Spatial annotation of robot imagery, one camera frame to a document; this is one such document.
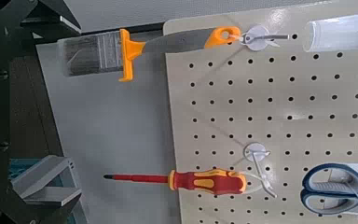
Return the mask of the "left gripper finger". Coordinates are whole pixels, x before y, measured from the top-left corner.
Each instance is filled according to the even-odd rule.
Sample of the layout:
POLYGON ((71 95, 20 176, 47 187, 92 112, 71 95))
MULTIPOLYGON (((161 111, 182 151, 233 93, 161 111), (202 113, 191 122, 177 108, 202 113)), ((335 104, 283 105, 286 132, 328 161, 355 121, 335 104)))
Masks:
POLYGON ((64 0, 0 0, 0 9, 25 9, 20 27, 42 39, 62 39, 81 35, 81 26, 64 0))
POLYGON ((62 224, 82 194, 75 182, 72 160, 48 155, 13 180, 10 159, 0 168, 0 213, 16 224, 62 224))

